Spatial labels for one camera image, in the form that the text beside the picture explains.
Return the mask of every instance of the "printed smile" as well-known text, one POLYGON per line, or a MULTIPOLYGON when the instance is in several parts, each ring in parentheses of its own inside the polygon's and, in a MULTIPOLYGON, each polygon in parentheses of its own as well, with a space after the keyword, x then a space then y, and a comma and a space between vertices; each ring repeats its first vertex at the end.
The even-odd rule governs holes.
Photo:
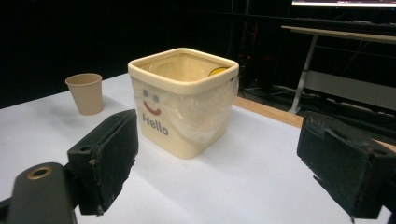
POLYGON ((153 110, 149 107, 148 103, 146 103, 146 101, 144 101, 144 105, 146 107, 146 109, 148 110, 148 112, 150 112, 152 115, 155 116, 160 116, 161 115, 161 110, 157 109, 157 110, 153 110))

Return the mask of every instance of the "cup rim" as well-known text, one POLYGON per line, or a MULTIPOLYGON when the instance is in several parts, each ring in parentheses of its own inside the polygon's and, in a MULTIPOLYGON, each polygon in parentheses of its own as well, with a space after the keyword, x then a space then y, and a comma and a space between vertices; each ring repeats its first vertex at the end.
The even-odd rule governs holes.
POLYGON ((81 74, 77 74, 77 75, 73 75, 71 77, 68 77, 64 82, 66 83, 66 85, 68 86, 87 86, 87 85, 91 85, 97 82, 102 81, 102 76, 99 74, 95 74, 95 73, 81 73, 81 74), (87 83, 73 83, 71 82, 73 79, 77 78, 77 77, 85 77, 85 76, 90 76, 90 77, 97 77, 97 79, 95 79, 94 81, 91 82, 87 82, 87 83))

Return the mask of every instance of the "brown paper cup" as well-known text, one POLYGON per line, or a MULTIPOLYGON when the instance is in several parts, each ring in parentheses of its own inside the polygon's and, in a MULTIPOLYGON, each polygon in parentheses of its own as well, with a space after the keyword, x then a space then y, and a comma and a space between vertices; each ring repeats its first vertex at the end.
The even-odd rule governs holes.
POLYGON ((103 110, 102 77, 84 73, 65 81, 81 115, 94 115, 103 110))

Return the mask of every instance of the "plastic container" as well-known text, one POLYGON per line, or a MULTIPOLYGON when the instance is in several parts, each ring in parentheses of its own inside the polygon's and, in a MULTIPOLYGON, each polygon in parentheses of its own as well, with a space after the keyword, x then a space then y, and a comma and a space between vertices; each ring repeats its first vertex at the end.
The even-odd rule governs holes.
POLYGON ((238 63, 194 49, 171 49, 128 63, 142 134, 191 159, 227 129, 238 63))

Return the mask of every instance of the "table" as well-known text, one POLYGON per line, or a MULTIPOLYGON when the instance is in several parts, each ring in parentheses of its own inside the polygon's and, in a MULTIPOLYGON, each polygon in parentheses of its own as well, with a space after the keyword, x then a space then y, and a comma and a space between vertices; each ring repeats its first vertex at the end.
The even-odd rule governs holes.
POLYGON ((324 29, 311 29, 294 26, 282 26, 292 32, 312 35, 311 45, 306 56, 304 69, 301 73, 296 94, 290 113, 297 114, 300 110, 299 103, 304 88, 314 91, 321 91, 331 95, 345 97, 350 100, 377 105, 383 108, 396 110, 393 96, 396 95, 396 88, 382 86, 374 83, 359 81, 346 77, 336 77, 325 73, 310 70, 311 60, 314 55, 318 37, 321 35, 337 38, 347 38, 355 40, 373 41, 384 44, 396 44, 396 36, 389 35, 368 35, 349 32, 340 32, 324 29))
MULTIPOLYGON (((104 80, 105 109, 81 116, 70 92, 0 110, 0 200, 22 171, 42 162, 67 163, 66 151, 108 116, 135 108, 127 74, 104 80)), ((78 223, 346 223, 350 217, 296 155, 302 118, 238 98, 229 127, 215 144, 180 160, 139 130, 139 154, 122 192, 102 216, 78 223)), ((376 220, 386 223, 385 207, 376 220)))

